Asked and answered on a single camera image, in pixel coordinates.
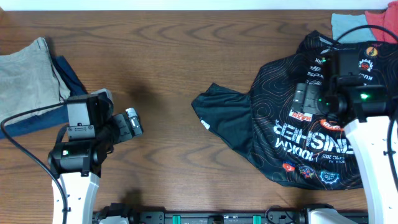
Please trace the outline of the black cycling jersey orange print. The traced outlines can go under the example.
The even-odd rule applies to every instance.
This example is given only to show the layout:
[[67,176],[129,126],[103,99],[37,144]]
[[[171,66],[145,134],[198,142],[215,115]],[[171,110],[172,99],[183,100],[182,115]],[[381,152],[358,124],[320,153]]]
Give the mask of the black cycling jersey orange print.
[[298,83],[321,85],[322,58],[355,49],[354,66],[366,85],[397,93],[397,45],[335,42],[313,31],[295,54],[263,65],[248,93],[212,84],[192,101],[204,127],[285,187],[351,190],[362,187],[353,148],[343,130],[324,116],[292,109]]

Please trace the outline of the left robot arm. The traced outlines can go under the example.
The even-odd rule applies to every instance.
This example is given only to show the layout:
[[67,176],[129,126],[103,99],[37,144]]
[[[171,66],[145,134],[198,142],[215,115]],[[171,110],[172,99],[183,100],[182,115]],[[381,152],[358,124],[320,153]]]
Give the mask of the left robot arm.
[[91,223],[102,164],[114,146],[143,133],[134,108],[113,114],[111,106],[67,107],[69,125],[49,152],[53,188],[53,223]]

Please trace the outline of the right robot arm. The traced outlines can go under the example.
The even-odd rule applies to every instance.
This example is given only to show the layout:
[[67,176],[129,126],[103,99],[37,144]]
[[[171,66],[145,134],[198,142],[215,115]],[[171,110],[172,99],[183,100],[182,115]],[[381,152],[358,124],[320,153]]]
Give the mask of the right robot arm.
[[382,85],[299,83],[293,109],[324,115],[343,128],[358,163],[369,223],[397,221],[397,118]]

